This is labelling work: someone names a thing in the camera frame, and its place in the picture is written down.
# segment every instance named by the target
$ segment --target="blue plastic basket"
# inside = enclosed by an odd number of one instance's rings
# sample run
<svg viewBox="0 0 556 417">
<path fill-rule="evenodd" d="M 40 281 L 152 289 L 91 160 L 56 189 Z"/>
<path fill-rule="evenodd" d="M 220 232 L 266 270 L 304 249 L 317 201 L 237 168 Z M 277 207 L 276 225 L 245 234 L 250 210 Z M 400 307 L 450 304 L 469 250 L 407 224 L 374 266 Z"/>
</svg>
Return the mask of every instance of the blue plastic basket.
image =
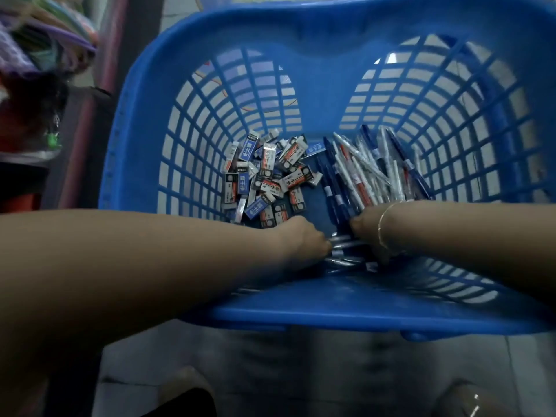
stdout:
<svg viewBox="0 0 556 417">
<path fill-rule="evenodd" d="M 363 123 L 390 125 L 419 148 L 437 200 L 552 202 L 551 9 L 535 0 L 348 0 L 196 14 L 131 69 L 99 206 L 223 220 L 219 169 L 232 140 L 271 128 L 319 140 Z M 331 233 L 323 191 L 305 198 L 309 220 Z M 400 330 L 413 340 L 554 327 L 529 297 L 426 258 L 375 280 L 321 277 L 236 295 L 188 319 Z"/>
</svg>

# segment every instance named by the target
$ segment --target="gray floor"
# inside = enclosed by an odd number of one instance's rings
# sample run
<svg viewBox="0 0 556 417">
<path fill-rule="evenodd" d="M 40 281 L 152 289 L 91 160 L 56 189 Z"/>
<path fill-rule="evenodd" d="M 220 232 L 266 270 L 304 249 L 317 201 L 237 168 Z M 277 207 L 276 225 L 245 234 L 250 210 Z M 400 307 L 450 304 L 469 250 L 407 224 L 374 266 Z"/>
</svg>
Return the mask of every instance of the gray floor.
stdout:
<svg viewBox="0 0 556 417">
<path fill-rule="evenodd" d="M 162 30 L 196 11 L 195 0 L 167 0 Z M 408 343 L 396 333 L 226 331 L 174 320 L 104 350 L 93 416 L 151 411 L 157 386 L 193 365 L 214 386 L 221 416 L 427 416 L 464 378 L 523 415 L 549 417 L 555 351 L 552 334 Z"/>
</svg>

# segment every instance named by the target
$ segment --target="bracelet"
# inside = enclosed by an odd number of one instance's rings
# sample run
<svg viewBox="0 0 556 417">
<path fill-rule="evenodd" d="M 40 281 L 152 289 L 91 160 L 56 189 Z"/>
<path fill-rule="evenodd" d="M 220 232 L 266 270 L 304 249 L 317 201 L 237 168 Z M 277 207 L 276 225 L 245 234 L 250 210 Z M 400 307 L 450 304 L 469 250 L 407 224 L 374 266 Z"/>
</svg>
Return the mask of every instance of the bracelet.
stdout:
<svg viewBox="0 0 556 417">
<path fill-rule="evenodd" d="M 401 202 L 397 202 L 397 203 L 392 203 L 388 208 L 386 208 L 386 210 L 383 212 L 383 214 L 380 216 L 379 219 L 379 228 L 378 228 L 378 236 L 379 236 L 379 244 L 384 247 L 387 251 L 390 251 L 390 249 L 388 248 L 388 246 L 386 245 L 386 243 L 383 241 L 382 236 L 380 235 L 380 225 L 382 224 L 382 220 L 384 218 L 384 216 L 386 215 L 386 212 L 388 212 L 390 210 L 390 208 L 392 208 L 393 206 L 400 204 Z"/>
</svg>

